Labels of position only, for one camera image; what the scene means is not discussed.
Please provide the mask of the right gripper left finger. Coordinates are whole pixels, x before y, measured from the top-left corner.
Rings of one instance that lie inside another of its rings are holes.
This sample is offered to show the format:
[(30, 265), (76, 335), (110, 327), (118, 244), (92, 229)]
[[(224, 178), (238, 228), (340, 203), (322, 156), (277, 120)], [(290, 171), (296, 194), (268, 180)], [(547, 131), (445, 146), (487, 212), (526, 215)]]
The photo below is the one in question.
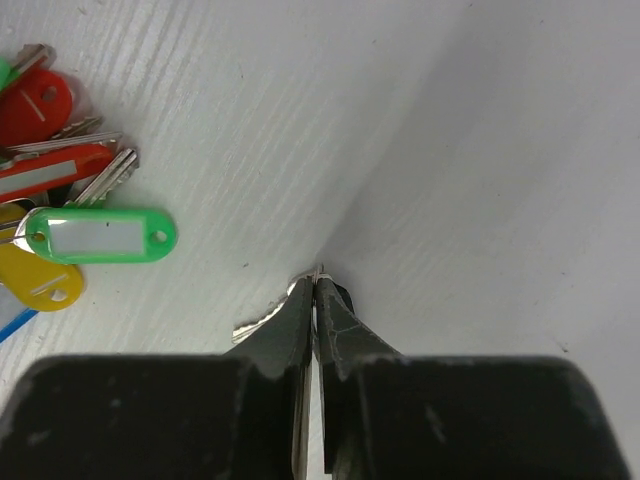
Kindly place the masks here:
[(235, 401), (236, 475), (305, 475), (311, 390), (313, 279), (296, 280), (279, 310), (227, 355), (244, 360)]

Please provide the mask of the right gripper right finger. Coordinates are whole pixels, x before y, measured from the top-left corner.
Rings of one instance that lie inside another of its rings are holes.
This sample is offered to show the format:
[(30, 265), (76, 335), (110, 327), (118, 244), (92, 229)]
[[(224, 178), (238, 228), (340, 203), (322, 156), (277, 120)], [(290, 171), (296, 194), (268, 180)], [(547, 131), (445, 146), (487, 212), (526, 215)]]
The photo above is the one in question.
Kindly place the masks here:
[(316, 281), (314, 301), (325, 472), (369, 475), (370, 426), (362, 368), (372, 358), (399, 352), (357, 318), (349, 292), (330, 276)]

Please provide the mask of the keyring bunch with colourful tags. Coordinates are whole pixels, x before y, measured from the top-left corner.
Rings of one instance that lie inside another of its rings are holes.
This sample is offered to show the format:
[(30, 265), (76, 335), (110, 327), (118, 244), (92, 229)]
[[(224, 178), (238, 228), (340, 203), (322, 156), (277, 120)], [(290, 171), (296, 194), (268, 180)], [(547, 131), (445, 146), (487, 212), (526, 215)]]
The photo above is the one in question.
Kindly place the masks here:
[[(1, 205), (108, 208), (109, 194), (140, 165), (139, 152), (118, 131), (103, 131), (84, 86), (52, 70), (55, 51), (26, 44), (1, 61)], [(25, 238), (25, 217), (20, 224)], [(18, 246), (33, 252), (26, 242)], [(1, 338), (39, 313), (1, 283)]]

